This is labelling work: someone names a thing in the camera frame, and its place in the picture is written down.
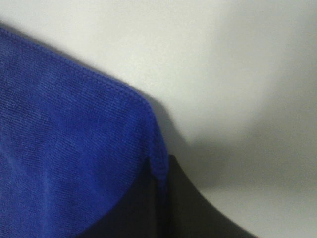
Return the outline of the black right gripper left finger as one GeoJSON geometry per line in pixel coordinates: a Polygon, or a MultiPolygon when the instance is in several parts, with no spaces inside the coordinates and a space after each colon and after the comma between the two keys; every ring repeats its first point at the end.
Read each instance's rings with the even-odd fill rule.
{"type": "Polygon", "coordinates": [[[163,225],[157,181],[150,161],[124,196],[102,218],[80,233],[78,238],[162,238],[163,225]]]}

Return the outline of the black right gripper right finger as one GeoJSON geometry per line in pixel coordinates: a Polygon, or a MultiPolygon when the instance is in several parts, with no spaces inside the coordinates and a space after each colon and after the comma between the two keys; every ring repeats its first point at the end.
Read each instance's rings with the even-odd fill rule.
{"type": "Polygon", "coordinates": [[[173,155],[167,180],[167,238],[254,238],[209,203],[191,183],[173,155]]]}

